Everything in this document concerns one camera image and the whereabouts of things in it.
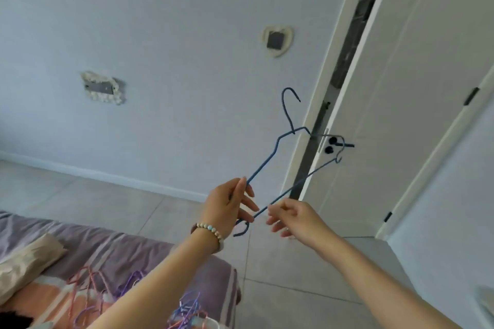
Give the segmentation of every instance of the beige package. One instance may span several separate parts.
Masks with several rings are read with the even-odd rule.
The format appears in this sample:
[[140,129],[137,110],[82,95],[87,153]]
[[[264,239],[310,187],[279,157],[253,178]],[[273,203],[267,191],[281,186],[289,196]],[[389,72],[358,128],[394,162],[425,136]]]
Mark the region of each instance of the beige package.
[[0,262],[0,305],[32,282],[65,252],[67,250],[51,234],[44,234],[33,243],[14,250]]

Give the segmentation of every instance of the person's right arm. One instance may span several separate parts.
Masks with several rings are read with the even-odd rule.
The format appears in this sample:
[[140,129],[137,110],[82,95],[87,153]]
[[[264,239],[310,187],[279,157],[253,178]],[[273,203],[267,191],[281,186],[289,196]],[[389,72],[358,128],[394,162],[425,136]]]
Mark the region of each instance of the person's right arm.
[[286,198],[268,213],[273,232],[295,236],[338,269],[384,329],[460,328],[339,237],[309,204]]

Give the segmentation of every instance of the bracelet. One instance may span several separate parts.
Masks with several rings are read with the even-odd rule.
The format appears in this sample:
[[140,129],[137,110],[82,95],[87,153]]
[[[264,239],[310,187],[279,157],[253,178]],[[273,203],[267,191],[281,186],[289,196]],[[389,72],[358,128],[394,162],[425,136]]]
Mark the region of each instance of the bracelet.
[[206,229],[206,230],[209,230],[210,232],[212,232],[214,234],[214,236],[216,238],[218,238],[218,243],[219,243],[219,247],[218,247],[218,250],[216,250],[215,253],[223,250],[223,237],[221,236],[221,234],[219,234],[219,232],[216,230],[216,228],[213,228],[213,226],[211,225],[207,225],[207,224],[203,224],[203,223],[197,223],[197,224],[194,224],[194,226],[192,227],[190,233],[192,234],[194,232],[194,230],[196,230],[197,228],[202,228],[202,229]]

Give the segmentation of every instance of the person's left arm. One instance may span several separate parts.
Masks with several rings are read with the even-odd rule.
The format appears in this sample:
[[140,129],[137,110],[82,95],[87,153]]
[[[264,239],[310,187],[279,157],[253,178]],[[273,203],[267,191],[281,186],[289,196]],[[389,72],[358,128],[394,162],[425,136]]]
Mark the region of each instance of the person's left arm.
[[[252,222],[252,215],[241,209],[240,203],[253,211],[259,208],[244,192],[254,196],[245,177],[232,179],[213,189],[207,197],[200,222],[215,227],[223,238],[230,235],[237,218]],[[218,238],[207,229],[197,228],[89,329],[162,329],[178,307],[178,301],[196,271],[217,249]]]

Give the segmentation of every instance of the blue hanger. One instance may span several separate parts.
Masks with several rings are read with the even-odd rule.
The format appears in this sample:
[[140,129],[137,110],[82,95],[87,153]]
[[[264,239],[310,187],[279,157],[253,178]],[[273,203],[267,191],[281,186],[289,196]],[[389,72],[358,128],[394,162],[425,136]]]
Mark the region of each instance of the blue hanger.
[[[268,206],[270,206],[270,205],[274,204],[275,202],[277,202],[279,199],[281,199],[283,196],[285,196],[287,193],[289,193],[294,187],[296,187],[300,183],[304,182],[308,177],[312,176],[319,169],[324,168],[326,165],[328,165],[328,164],[330,164],[332,162],[335,162],[336,164],[338,164],[341,161],[340,154],[345,149],[345,147],[354,147],[354,145],[346,144],[345,143],[345,139],[342,136],[340,136],[340,135],[334,135],[334,134],[312,134],[309,131],[309,129],[306,128],[305,126],[301,126],[301,127],[298,127],[296,129],[294,129],[293,128],[292,119],[290,119],[290,116],[288,115],[288,112],[287,112],[287,108],[285,106],[285,91],[286,90],[290,90],[293,93],[293,95],[295,95],[295,97],[297,98],[298,101],[300,101],[300,98],[298,97],[298,95],[295,92],[295,90],[292,89],[291,87],[284,88],[283,91],[281,92],[281,104],[283,106],[283,110],[285,112],[285,115],[287,116],[288,122],[290,123],[291,130],[289,132],[285,133],[285,134],[282,134],[281,136],[279,136],[276,139],[275,149],[273,150],[273,152],[271,153],[271,155],[269,155],[268,158],[266,160],[264,160],[264,162],[261,164],[261,166],[259,168],[257,168],[257,170],[249,177],[249,179],[247,180],[247,185],[250,184],[250,182],[254,179],[254,177],[266,166],[266,164],[268,164],[268,162],[273,158],[273,156],[275,156],[276,151],[278,151],[278,145],[280,144],[280,140],[282,138],[290,135],[290,134],[295,134],[296,132],[298,132],[300,130],[305,130],[311,136],[322,136],[322,137],[330,136],[330,137],[340,138],[341,139],[341,143],[336,143],[335,145],[341,146],[341,149],[337,152],[337,155],[336,155],[336,157],[334,159],[331,159],[328,162],[322,164],[320,167],[318,167],[315,170],[313,170],[311,173],[309,173],[308,175],[306,175],[304,178],[302,178],[299,181],[297,181],[290,189],[288,189],[287,191],[285,191],[284,193],[282,193],[281,195],[279,195],[275,200],[273,200],[272,202],[270,202],[266,207],[264,207],[259,212],[257,212],[254,215],[254,218],[256,218],[258,215],[262,214],[265,210],[267,210]],[[235,225],[238,225],[241,221],[242,221],[241,219],[238,219],[237,222],[235,223]],[[250,224],[247,221],[244,221],[244,222],[245,222],[245,229],[244,229],[244,231],[243,232],[240,232],[240,233],[234,234],[233,235],[234,237],[238,237],[238,236],[244,235],[249,230]]]

